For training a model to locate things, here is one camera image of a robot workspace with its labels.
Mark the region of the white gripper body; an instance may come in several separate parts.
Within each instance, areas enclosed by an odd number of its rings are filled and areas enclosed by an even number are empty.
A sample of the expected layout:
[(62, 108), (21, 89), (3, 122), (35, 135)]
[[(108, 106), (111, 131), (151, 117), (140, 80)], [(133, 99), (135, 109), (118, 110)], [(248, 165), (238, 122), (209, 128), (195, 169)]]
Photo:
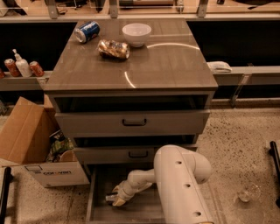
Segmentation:
[(140, 193), (152, 186), (152, 183), (146, 182), (140, 184), (139, 182), (129, 182), (128, 180), (122, 181), (118, 185), (118, 197), (124, 201), (132, 199), (136, 193)]

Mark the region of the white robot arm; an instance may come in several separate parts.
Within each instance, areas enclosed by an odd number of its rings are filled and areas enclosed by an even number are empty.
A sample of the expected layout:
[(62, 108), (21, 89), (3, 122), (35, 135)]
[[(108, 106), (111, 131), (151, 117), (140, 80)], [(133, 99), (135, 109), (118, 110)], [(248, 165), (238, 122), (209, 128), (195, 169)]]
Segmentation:
[(112, 190), (113, 205), (120, 207), (156, 184), (166, 224), (214, 224), (199, 188), (211, 172), (210, 162), (198, 152), (165, 145), (157, 150), (151, 170), (131, 171)]

